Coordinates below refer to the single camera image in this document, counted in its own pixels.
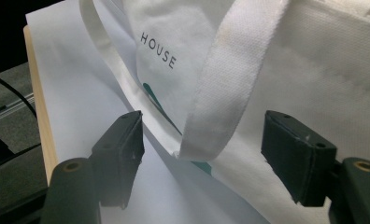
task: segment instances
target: white tote bag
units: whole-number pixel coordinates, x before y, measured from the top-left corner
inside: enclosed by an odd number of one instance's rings
[[[208,173],[272,223],[328,223],[329,203],[294,204],[265,162],[264,112],[298,118],[338,147],[339,160],[370,159],[370,1],[115,3],[132,28],[135,76],[92,0],[80,0],[82,18],[167,152],[208,161]]]

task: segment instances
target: wooden board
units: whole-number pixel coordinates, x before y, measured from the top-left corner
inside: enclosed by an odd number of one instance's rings
[[[25,26],[24,29],[25,45],[27,48],[28,64],[30,66],[31,81],[33,85],[34,97],[36,101],[37,123],[39,126],[40,141],[42,144],[43,160],[45,162],[46,177],[48,184],[54,167],[57,165],[57,155],[51,133],[50,120],[46,109],[45,97],[43,95],[42,85],[40,83],[39,72],[36,64],[33,41],[30,29]]]

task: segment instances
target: white fabric strap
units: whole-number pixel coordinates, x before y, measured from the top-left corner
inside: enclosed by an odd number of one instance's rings
[[[208,53],[185,124],[180,158],[213,160],[226,147],[287,4],[288,0],[233,3]]]
[[[158,129],[159,136],[155,137],[158,140],[164,138],[164,143],[160,142],[173,156],[208,161],[216,158],[225,148],[244,113],[263,56],[287,4],[288,0],[234,2],[208,54],[180,148],[178,136],[165,135],[164,131],[170,128],[166,127],[166,123],[158,123],[161,119],[153,118],[162,115],[153,113],[151,117],[145,116],[147,127],[153,131]],[[148,98],[140,96],[144,92],[135,91],[136,83],[129,80],[129,72],[110,41],[93,0],[79,0],[79,5],[87,31],[107,66],[120,84],[126,82],[132,86],[133,94],[138,95],[126,94],[126,97],[134,98],[129,99],[132,107],[141,110],[152,108],[151,102],[145,101]],[[235,63],[231,68],[222,67],[221,62],[226,60]],[[128,88],[127,85],[121,84],[121,87]]]

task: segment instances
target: white fabric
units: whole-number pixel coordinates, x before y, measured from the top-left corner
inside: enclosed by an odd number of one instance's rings
[[[237,0],[228,8],[230,3],[123,1],[137,45],[138,79],[151,86],[183,133],[180,148],[169,149],[181,159],[212,160],[226,146],[287,6]]]
[[[133,95],[141,90],[125,67],[121,69],[123,92],[136,109],[150,114],[147,126],[173,154],[180,136],[170,136],[176,131],[147,96]],[[214,177],[270,222],[328,223],[329,203],[323,208],[294,204],[261,155],[267,109],[288,113],[329,139],[339,148],[339,160],[370,160],[370,20],[313,0],[293,1],[268,48],[235,134],[209,163]]]
[[[323,0],[322,2],[359,16],[365,16],[370,10],[370,0]]]

